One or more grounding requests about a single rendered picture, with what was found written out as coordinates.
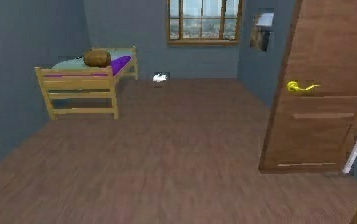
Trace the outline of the small white object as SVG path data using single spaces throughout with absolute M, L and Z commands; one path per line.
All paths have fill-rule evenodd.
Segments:
M 167 81 L 168 79 L 169 79 L 168 72 L 155 72 L 152 77 L 152 81 L 157 83 Z

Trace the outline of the wooden framed window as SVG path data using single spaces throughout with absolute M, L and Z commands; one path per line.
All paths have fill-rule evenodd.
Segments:
M 239 43 L 244 0 L 166 0 L 171 46 L 233 46 Z

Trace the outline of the brown round pillow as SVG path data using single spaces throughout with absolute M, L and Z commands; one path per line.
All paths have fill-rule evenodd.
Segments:
M 89 50 L 84 53 L 83 61 L 89 67 L 107 67 L 111 63 L 111 55 L 104 50 Z

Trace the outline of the wooden bed with purple blanket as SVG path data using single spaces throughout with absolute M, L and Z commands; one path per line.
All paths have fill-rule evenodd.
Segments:
M 84 57 L 66 60 L 52 68 L 35 67 L 34 71 L 49 117 L 64 114 L 112 114 L 119 118 L 116 84 L 124 77 L 138 79 L 137 48 L 92 48 L 90 53 L 108 53 L 106 67 L 92 67 Z M 109 107 L 55 108 L 54 100 L 109 99 Z

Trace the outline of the brown wooden room door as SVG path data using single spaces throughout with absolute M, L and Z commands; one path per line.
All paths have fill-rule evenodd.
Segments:
M 356 138 L 357 0 L 297 0 L 259 171 L 338 172 Z

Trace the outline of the framed wall picture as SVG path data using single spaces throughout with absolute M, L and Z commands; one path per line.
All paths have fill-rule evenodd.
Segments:
M 253 17 L 250 32 L 250 47 L 267 52 L 270 36 L 273 32 L 274 9 L 259 8 Z

